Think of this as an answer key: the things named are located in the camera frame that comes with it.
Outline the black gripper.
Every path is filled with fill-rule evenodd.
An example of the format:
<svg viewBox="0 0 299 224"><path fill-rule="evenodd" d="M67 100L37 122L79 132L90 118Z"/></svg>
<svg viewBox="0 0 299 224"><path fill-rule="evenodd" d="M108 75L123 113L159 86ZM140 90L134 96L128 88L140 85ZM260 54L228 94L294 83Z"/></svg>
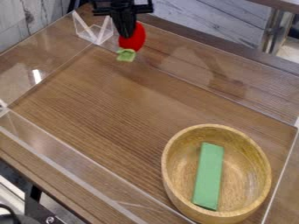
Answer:
<svg viewBox="0 0 299 224"><path fill-rule="evenodd" d="M95 16L111 14L119 35L128 39L136 28L136 14L152 13L154 1L136 4L136 0L90 0Z"/></svg>

